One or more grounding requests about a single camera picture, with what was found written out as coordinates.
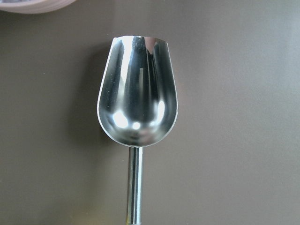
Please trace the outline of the metal ice scoop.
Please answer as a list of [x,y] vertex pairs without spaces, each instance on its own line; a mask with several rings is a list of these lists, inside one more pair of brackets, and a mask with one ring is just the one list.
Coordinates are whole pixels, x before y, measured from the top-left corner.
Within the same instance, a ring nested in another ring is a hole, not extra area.
[[143,149],[163,140],[178,115],[178,100],[168,43],[155,37],[112,40],[98,100],[104,132],[129,147],[128,225],[142,222]]

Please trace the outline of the pink bowl with ice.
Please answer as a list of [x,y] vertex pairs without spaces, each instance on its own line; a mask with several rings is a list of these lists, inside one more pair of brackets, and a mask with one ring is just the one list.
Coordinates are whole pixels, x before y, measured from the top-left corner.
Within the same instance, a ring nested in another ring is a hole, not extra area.
[[20,14],[40,14],[64,8],[75,0],[1,0],[0,9]]

